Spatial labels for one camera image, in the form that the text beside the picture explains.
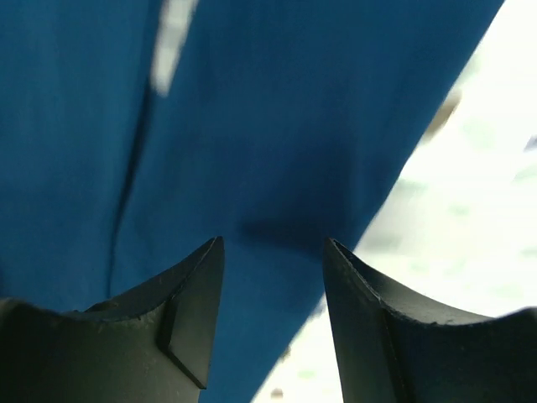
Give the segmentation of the blue Mickey Mouse t-shirt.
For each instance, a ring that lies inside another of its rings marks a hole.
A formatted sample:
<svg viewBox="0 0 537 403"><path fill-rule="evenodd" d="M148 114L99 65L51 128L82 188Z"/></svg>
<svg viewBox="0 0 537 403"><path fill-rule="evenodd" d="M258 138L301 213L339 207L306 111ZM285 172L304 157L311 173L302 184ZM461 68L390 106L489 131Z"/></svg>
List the blue Mickey Mouse t-shirt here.
<svg viewBox="0 0 537 403"><path fill-rule="evenodd" d="M1 4L1 294L86 308L223 236L204 402L248 402L357 245L499 1Z"/></svg>

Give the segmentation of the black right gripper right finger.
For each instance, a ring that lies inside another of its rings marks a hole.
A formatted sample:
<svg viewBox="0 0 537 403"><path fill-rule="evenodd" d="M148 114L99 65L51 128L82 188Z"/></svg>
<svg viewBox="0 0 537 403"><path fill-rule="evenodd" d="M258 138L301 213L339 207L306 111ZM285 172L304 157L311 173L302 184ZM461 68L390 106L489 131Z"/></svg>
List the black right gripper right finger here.
<svg viewBox="0 0 537 403"><path fill-rule="evenodd" d="M351 403L534 403L536 310L485 317L430 299L327 239L323 275Z"/></svg>

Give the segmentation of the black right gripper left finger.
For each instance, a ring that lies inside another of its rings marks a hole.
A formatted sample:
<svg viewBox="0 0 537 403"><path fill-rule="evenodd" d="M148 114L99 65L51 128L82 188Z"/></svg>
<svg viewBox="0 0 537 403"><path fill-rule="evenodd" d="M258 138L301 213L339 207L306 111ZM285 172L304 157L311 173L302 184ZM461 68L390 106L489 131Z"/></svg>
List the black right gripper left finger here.
<svg viewBox="0 0 537 403"><path fill-rule="evenodd" d="M209 375L224 256L222 238L212 238L86 311L2 300L2 401L198 401Z"/></svg>

